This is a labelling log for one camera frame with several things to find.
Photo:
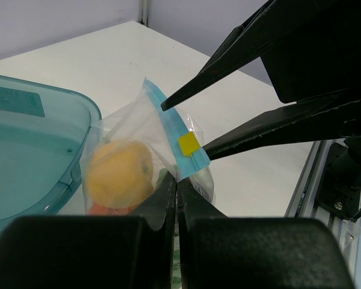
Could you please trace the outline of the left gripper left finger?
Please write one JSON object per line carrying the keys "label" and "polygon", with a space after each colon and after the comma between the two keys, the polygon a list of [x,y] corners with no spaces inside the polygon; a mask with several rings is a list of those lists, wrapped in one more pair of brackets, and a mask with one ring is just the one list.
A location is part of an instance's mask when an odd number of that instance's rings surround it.
{"label": "left gripper left finger", "polygon": [[125,216],[26,216],[0,236],[0,288],[170,288],[176,181]]}

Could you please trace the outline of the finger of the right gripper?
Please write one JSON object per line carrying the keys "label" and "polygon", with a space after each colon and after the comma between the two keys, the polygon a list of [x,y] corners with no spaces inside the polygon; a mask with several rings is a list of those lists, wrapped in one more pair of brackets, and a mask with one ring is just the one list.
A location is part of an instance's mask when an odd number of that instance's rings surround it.
{"label": "finger of the right gripper", "polygon": [[328,7],[327,1],[267,1],[233,29],[200,72],[162,104],[167,111],[278,47]]}

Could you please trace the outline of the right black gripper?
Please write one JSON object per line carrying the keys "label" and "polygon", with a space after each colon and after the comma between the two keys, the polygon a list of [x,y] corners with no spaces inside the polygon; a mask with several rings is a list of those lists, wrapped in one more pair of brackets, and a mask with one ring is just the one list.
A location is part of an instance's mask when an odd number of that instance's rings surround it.
{"label": "right black gripper", "polygon": [[281,102],[321,98],[266,111],[219,136],[203,147],[210,160],[266,146],[361,137],[361,1],[339,1],[261,59]]}

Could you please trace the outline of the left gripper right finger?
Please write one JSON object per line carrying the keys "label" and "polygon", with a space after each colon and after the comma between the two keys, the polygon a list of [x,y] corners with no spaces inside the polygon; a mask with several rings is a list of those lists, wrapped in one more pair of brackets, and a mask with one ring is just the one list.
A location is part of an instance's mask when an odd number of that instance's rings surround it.
{"label": "left gripper right finger", "polygon": [[307,218],[227,217],[177,185],[183,288],[353,288],[329,229]]}

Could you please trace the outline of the clear zip top bag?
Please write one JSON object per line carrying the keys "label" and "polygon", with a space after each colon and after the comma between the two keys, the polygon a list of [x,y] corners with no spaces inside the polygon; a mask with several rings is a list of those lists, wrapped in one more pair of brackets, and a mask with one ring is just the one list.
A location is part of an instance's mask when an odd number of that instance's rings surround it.
{"label": "clear zip top bag", "polygon": [[80,160],[85,212],[125,215],[159,187],[165,175],[189,179],[214,202],[203,131],[186,112],[163,111],[165,94],[145,79],[137,98],[95,123]]}

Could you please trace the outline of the yellow fake fruit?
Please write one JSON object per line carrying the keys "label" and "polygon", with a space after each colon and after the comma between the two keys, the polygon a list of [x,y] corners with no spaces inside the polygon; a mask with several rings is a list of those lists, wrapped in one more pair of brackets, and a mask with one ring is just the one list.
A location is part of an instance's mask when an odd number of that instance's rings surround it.
{"label": "yellow fake fruit", "polygon": [[94,152],[85,187],[96,204],[122,209],[139,205],[150,196],[152,179],[152,154],[144,143],[111,141]]}

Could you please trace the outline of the yellow zip slider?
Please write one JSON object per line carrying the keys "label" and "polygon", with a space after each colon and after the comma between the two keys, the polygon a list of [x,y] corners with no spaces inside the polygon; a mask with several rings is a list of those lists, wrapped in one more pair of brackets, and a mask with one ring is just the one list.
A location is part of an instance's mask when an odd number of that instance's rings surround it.
{"label": "yellow zip slider", "polygon": [[184,156],[190,157],[193,153],[200,149],[200,144],[195,134],[190,131],[178,139],[179,147]]}

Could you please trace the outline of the teal transparent plastic bin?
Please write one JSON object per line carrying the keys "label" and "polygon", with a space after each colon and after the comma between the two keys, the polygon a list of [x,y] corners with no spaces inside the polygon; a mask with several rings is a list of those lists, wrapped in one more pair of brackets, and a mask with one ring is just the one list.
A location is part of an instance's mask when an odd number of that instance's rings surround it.
{"label": "teal transparent plastic bin", "polygon": [[81,185],[79,161],[98,106],[67,89],[0,75],[0,233],[59,212]]}

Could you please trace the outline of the aluminium mounting rail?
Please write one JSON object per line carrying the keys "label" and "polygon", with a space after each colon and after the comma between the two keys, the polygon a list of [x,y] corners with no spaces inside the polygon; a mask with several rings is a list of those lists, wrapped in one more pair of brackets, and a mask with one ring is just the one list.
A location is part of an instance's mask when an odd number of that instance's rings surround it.
{"label": "aluminium mounting rail", "polygon": [[338,242],[356,288],[361,288],[361,218],[356,223],[341,220],[316,203],[328,157],[336,156],[331,151],[334,144],[346,150],[343,140],[313,143],[285,216],[314,218],[323,222]]}

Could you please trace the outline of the right aluminium frame post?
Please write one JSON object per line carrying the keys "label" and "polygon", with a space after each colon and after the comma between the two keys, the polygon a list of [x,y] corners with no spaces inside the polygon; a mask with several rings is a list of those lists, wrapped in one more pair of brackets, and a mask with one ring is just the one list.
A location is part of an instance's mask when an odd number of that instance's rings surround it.
{"label": "right aluminium frame post", "polygon": [[148,27],[151,0],[139,0],[138,23]]}

